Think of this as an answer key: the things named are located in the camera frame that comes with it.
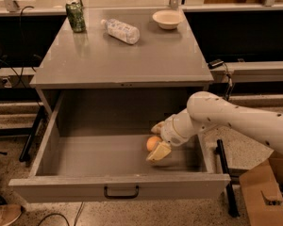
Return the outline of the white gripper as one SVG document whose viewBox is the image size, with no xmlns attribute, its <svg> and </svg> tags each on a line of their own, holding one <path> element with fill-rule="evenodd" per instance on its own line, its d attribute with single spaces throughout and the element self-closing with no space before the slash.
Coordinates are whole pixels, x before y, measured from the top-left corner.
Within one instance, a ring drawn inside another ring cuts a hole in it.
<svg viewBox="0 0 283 226">
<path fill-rule="evenodd" d="M 147 161 L 156 162 L 172 151 L 171 146 L 180 146 L 189 139 L 189 119 L 185 115 L 172 115 L 165 121 L 160 121 L 151 128 L 155 135 L 161 135 L 165 141 L 159 141 L 155 144 L 153 150 L 146 157 Z"/>
</svg>

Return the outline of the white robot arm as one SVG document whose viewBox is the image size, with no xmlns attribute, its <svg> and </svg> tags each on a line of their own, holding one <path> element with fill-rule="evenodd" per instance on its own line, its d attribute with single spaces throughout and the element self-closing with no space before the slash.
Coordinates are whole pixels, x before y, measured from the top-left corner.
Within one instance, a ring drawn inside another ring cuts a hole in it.
<svg viewBox="0 0 283 226">
<path fill-rule="evenodd" d="M 152 127 L 159 140 L 146 160 L 162 160 L 173 147 L 215 125 L 231 128 L 283 154 L 283 113 L 233 105 L 215 94 L 200 91 L 189 98 L 184 110 Z"/>
</svg>

